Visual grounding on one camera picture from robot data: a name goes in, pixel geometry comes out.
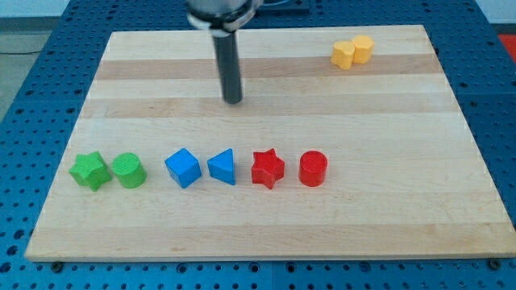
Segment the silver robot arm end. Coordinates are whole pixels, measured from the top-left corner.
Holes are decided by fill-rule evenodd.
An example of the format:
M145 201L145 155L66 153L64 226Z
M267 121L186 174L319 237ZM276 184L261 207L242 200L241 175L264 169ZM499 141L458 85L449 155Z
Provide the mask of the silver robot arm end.
M264 0L187 0L187 19L199 30L232 33L247 24Z

